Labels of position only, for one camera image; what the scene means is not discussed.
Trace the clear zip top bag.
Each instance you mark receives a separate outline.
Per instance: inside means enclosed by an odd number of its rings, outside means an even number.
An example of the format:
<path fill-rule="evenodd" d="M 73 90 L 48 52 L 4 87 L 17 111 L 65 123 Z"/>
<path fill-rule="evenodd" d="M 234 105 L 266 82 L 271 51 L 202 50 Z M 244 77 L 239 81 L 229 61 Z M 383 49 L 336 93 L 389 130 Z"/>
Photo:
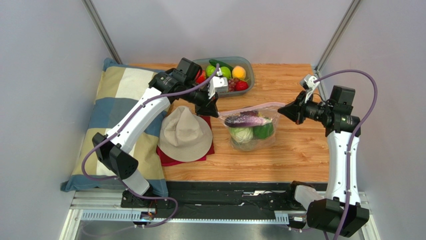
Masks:
<path fill-rule="evenodd" d="M 277 125 L 284 107 L 281 102 L 267 102 L 255 106 L 219 113 L 219 120 L 230 134 L 231 146 L 250 152 L 271 146 L 276 141 Z"/>

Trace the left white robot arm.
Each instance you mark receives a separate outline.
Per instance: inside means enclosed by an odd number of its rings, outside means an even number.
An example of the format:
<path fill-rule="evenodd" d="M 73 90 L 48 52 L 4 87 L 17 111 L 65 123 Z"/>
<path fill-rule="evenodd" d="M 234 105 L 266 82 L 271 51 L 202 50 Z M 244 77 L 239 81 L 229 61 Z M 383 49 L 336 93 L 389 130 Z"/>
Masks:
<path fill-rule="evenodd" d="M 194 104 L 199 115 L 219 116 L 216 106 L 219 96 L 212 81 L 220 77 L 222 71 L 217 64 L 206 80 L 196 84 L 202 72 L 200 65 L 182 58 L 176 68 L 155 74 L 143 96 L 126 116 L 106 134 L 96 133 L 93 136 L 93 149 L 84 159 L 96 154 L 97 160 L 113 172 L 113 178 L 121 181 L 127 191 L 147 199 L 146 192 L 151 186 L 139 171 L 139 162 L 130 155 L 130 151 L 146 128 L 175 100 L 183 99 Z"/>

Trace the green bell pepper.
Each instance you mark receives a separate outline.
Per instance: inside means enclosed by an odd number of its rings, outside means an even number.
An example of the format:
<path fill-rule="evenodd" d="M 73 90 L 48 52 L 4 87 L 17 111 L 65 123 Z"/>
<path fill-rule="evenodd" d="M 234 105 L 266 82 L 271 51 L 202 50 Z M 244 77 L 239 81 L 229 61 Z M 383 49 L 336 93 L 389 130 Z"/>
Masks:
<path fill-rule="evenodd" d="M 253 129 L 253 137 L 258 140 L 265 140 L 271 137 L 275 133 L 273 123 L 254 126 L 252 129 Z"/>

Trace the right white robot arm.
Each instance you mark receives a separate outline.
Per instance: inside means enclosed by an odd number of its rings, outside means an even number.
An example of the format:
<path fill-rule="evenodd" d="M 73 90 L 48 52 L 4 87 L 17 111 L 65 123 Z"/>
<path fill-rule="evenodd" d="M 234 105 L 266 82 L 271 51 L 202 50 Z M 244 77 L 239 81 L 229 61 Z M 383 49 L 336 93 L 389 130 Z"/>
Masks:
<path fill-rule="evenodd" d="M 297 125 L 311 119 L 325 128 L 330 157 L 326 192 L 320 195 L 308 183 L 293 181 L 290 199 L 294 206 L 306 209 L 309 228 L 333 233 L 335 237 L 350 238 L 370 218 L 369 210 L 361 206 L 356 180 L 361 134 L 357 125 L 361 120 L 352 115 L 355 93 L 352 88 L 335 85 L 328 100 L 315 102 L 313 90 L 305 88 L 293 102 L 278 109 Z"/>

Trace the pale green cabbage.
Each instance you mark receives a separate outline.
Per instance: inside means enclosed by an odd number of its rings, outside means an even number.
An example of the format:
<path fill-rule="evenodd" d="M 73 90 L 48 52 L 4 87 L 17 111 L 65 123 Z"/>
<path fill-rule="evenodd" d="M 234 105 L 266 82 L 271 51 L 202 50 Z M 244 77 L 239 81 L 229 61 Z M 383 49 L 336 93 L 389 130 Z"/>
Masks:
<path fill-rule="evenodd" d="M 230 127 L 228 129 L 231 138 L 239 144 L 250 142 L 254 137 L 254 131 L 252 127 Z"/>

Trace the purple eggplant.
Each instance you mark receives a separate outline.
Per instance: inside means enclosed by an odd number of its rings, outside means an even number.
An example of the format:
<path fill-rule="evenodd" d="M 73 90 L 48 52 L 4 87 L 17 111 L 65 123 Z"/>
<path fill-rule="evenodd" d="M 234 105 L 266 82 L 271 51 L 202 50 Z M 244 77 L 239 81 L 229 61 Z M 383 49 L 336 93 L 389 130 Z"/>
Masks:
<path fill-rule="evenodd" d="M 224 125 L 230 128 L 256 127 L 272 123 L 271 119 L 260 116 L 233 115 L 224 120 Z"/>

